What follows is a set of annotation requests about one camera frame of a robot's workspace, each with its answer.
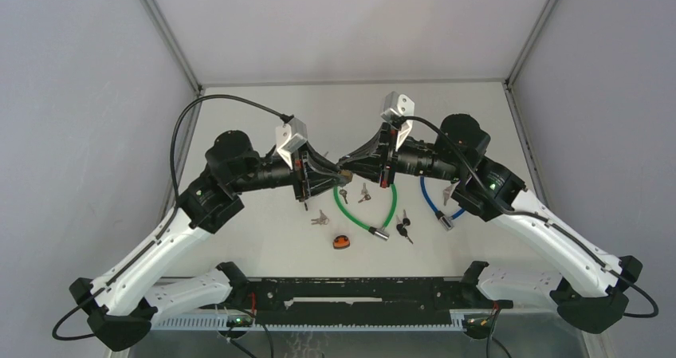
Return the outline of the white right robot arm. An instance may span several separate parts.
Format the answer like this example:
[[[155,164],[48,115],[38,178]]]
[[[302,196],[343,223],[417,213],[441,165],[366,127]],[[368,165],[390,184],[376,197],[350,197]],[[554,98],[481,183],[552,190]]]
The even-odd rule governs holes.
[[[637,258],[601,250],[549,210],[523,179],[486,155],[489,134],[472,116],[447,116],[434,126],[433,143],[403,136],[414,122],[408,117],[383,123],[339,166],[382,187],[398,174],[453,182],[451,198],[466,213],[509,230],[552,267],[517,271],[473,262],[460,287],[467,305],[491,300],[548,310],[593,334],[627,316],[626,291],[635,287],[643,268]]]

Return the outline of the orange padlock black keys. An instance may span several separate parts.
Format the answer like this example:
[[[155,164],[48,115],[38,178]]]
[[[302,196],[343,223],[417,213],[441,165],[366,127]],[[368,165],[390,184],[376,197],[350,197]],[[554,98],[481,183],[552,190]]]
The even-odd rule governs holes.
[[[409,234],[408,234],[408,227],[411,225],[411,220],[407,216],[407,212],[403,210],[403,216],[399,217],[398,215],[395,216],[396,220],[396,230],[399,232],[399,234],[404,237],[411,245],[414,244],[414,242],[411,240]]]

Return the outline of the small padlock silver key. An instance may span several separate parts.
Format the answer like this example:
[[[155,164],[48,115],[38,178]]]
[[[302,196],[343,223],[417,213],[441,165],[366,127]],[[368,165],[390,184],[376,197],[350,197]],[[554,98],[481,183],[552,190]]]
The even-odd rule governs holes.
[[[339,189],[339,195],[344,200],[344,203],[348,204],[348,192],[347,192],[347,190],[344,189],[344,188]]]

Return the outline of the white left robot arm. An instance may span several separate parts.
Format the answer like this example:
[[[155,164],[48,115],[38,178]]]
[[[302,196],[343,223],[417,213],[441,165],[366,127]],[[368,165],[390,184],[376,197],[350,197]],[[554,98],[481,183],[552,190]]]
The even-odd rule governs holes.
[[[232,262],[191,279],[156,284],[174,262],[243,210],[240,193],[291,186],[304,201],[352,180],[351,172],[308,144],[293,151],[291,164],[263,159],[239,130],[223,132],[205,157],[203,172],[132,252],[99,277],[81,277],[69,287],[94,337],[114,352],[138,343],[167,318],[204,305],[225,302],[237,308],[247,302],[250,288]]]

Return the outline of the brass padlock silver keys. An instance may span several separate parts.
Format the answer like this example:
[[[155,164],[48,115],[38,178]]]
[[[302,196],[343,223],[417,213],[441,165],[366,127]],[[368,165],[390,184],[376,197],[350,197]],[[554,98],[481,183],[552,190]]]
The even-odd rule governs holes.
[[[322,210],[319,210],[319,216],[317,218],[311,219],[312,225],[326,226],[329,222],[330,219]]]

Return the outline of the blue lock silver keys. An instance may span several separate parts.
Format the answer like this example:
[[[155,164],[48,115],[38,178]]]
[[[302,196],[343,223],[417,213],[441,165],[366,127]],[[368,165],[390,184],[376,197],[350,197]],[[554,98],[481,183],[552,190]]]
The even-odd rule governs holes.
[[[451,184],[443,189],[442,191],[443,206],[446,206],[447,203],[449,202],[450,196],[452,195],[454,188],[455,185]]]

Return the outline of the blue cable lock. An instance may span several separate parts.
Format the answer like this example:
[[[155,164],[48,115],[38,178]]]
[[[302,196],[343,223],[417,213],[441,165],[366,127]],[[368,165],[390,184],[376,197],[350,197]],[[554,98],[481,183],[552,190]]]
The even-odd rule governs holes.
[[[463,214],[465,214],[466,210],[463,208],[457,209],[453,214],[445,214],[442,210],[440,210],[433,202],[431,196],[428,193],[428,190],[426,188],[426,180],[423,176],[419,178],[419,185],[420,189],[422,192],[422,196],[427,204],[427,206],[431,209],[433,212],[434,216],[438,220],[438,222],[441,224],[443,229],[445,231],[450,231],[454,228],[454,221],[460,218]]]

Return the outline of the green lock silver keys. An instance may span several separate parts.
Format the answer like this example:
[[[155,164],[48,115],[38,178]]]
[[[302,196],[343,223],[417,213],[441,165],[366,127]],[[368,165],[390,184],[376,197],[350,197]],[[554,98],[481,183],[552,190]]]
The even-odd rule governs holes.
[[[368,191],[366,183],[363,183],[360,194],[361,194],[361,199],[358,201],[358,203],[363,203],[363,202],[371,200],[371,196],[370,196],[370,193]]]

